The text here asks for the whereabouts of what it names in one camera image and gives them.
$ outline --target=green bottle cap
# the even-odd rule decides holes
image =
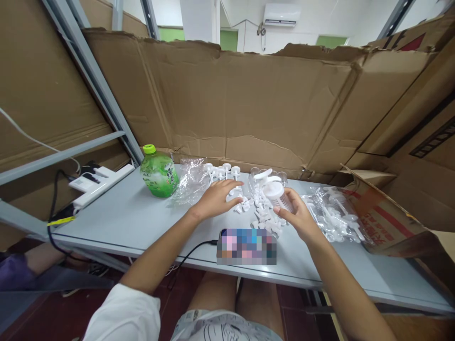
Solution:
[[[146,144],[142,149],[146,154],[153,154],[156,152],[156,148],[153,144]]]

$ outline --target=green plastic bottle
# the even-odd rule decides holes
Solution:
[[[141,163],[142,179],[156,197],[170,197],[179,186],[179,177],[172,159],[157,152],[153,144],[142,147],[146,157]]]

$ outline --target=table top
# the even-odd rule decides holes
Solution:
[[[239,180],[246,183],[248,174]],[[289,180],[288,186],[308,194],[320,184]],[[188,206],[170,207],[171,199],[152,196],[139,169],[82,210],[77,218],[58,228],[54,239],[114,254],[137,257],[176,223]],[[251,228],[254,210],[233,210],[201,223],[186,243],[177,261],[202,241],[218,239],[223,228]],[[422,309],[455,312],[406,259],[372,255],[354,242],[333,243],[336,251],[367,294],[375,301]],[[203,245],[185,262],[186,266],[266,280],[302,288],[321,288],[322,282],[306,244],[291,225],[277,241],[276,265],[217,265],[216,246]]]

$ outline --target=purple clothing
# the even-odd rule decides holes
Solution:
[[[36,275],[23,254],[13,254],[0,263],[0,291],[30,290],[35,286]]]

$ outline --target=white power strip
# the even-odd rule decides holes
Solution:
[[[95,168],[94,178],[96,178],[100,183],[91,181],[83,176],[71,181],[69,184],[70,187],[84,192],[84,194],[73,201],[74,209],[83,209],[101,194],[114,186],[117,182],[126,177],[134,169],[135,168],[130,164],[119,169],[117,172],[114,172],[106,167],[99,167]]]

